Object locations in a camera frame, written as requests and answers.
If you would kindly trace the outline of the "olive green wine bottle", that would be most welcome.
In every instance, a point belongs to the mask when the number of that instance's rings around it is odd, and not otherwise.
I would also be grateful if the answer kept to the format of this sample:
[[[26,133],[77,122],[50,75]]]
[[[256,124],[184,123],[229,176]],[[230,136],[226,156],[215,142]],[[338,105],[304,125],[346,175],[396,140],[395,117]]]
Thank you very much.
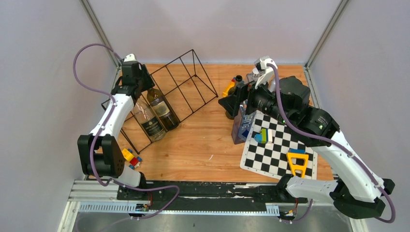
[[[147,100],[167,131],[178,127],[179,119],[159,89],[151,87],[147,91]]]

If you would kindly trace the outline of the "clear champagne bottle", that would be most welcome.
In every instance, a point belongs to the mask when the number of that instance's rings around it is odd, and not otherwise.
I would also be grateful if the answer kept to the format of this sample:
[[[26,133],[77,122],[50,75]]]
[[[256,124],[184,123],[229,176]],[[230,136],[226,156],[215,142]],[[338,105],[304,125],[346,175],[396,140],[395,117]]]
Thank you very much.
[[[159,119],[143,99],[137,100],[133,108],[133,113],[135,115],[135,119],[149,137],[150,141],[158,141],[166,135],[166,131]]]

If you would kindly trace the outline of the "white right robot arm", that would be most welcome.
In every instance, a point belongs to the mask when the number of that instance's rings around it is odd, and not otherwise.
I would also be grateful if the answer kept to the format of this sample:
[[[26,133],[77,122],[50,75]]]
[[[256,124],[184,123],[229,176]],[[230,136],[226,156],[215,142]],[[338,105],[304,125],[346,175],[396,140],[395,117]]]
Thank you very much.
[[[247,101],[246,112],[260,111],[290,129],[291,136],[319,153],[336,171],[333,181],[303,179],[284,175],[276,188],[279,200],[308,198],[332,204],[342,214],[353,219],[382,220],[386,206],[395,220],[395,207],[390,198],[395,183],[372,172],[351,148],[339,125],[323,109],[309,105],[310,89],[294,76],[276,81],[275,91],[267,84],[255,81],[239,84],[235,91],[219,100],[232,116]]]

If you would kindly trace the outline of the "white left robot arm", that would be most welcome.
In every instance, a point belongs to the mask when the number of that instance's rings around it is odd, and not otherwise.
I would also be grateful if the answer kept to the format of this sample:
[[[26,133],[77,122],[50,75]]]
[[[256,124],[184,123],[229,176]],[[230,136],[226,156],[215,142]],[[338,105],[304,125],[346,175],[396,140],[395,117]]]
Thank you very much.
[[[130,187],[130,194],[141,200],[147,196],[148,186],[142,183],[141,173],[130,168],[117,139],[142,92],[155,84],[146,66],[136,60],[124,61],[120,80],[111,92],[112,98],[103,117],[88,135],[79,136],[77,146],[84,174],[110,177],[115,183]]]

